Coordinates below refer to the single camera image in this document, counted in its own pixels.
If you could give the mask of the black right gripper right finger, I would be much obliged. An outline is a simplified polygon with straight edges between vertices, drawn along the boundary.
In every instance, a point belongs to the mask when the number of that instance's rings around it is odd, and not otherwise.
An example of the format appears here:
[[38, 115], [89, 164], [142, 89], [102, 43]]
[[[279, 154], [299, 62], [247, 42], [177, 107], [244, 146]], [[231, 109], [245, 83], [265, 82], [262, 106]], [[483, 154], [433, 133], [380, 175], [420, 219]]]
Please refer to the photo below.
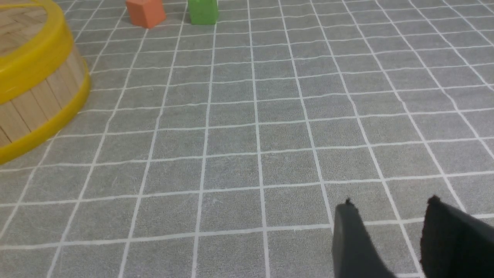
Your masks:
[[428, 199], [420, 255], [427, 278], [492, 278], [493, 226], [434, 195]]

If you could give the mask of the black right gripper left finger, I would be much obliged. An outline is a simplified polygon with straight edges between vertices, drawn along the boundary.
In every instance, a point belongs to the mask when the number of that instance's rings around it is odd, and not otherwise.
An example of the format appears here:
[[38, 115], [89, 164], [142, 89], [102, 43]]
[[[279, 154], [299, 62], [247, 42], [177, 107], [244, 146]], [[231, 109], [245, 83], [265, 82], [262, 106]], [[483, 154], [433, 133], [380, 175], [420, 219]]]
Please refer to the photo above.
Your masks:
[[350, 198], [335, 208], [332, 261], [336, 278], [395, 277], [378, 255]]

